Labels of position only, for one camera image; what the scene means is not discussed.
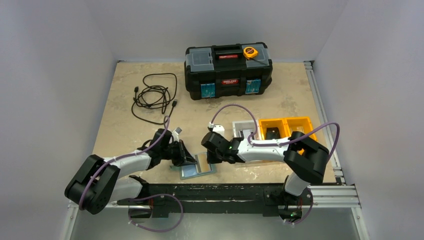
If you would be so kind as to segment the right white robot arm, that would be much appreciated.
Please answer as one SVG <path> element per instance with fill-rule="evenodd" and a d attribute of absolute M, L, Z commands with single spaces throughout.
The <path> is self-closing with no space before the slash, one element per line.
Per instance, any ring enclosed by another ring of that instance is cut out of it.
<path fill-rule="evenodd" d="M 281 189 L 280 196 L 288 204 L 294 203 L 309 185 L 323 183 L 330 151 L 300 131 L 290 137 L 272 140 L 251 140 L 234 137 L 225 139 L 221 134 L 207 133 L 201 145 L 207 150 L 210 164 L 229 164 L 257 161 L 282 162 L 292 170 Z"/>

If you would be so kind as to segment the teal card holder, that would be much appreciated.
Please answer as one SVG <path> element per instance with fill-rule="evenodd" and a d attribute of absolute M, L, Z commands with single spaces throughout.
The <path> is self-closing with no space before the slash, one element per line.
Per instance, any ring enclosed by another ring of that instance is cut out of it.
<path fill-rule="evenodd" d="M 207 153 L 201 152 L 201 153 L 197 153 L 197 154 L 194 155 L 194 158 L 197 161 L 196 165 L 185 165 L 185 166 L 173 166 L 173 165 L 171 165 L 170 170 L 174 171 L 174 172 L 178 172 L 179 178 L 181 180 L 187 180 L 187 179 L 197 178 L 197 177 L 201 177 L 201 176 L 205 176 L 205 175 L 215 174 L 217 172 L 217 169 L 213 164 L 210 164 L 212 171 L 204 172 L 204 173 L 199 172 L 198 155 L 200 155 L 200 154 L 207 154 Z"/>

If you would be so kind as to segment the gold card black stripe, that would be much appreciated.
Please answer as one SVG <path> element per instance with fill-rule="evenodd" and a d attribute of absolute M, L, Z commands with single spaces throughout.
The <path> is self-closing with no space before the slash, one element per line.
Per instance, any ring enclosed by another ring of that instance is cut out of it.
<path fill-rule="evenodd" d="M 198 169 L 200 173 L 208 173 L 212 171 L 212 167 L 207 160 L 207 154 L 203 153 L 198 155 Z"/>

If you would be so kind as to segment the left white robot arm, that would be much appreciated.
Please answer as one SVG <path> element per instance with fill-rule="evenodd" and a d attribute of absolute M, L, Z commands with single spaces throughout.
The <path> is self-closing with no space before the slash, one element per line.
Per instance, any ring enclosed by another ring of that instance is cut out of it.
<path fill-rule="evenodd" d="M 64 196 L 82 211 L 95 215 L 108 203 L 131 199 L 138 205 L 149 199 L 148 183 L 134 175 L 171 161 L 175 167 L 196 165 L 179 138 L 180 128 L 159 128 L 152 139 L 131 153 L 114 157 L 89 155 L 64 190 Z"/>

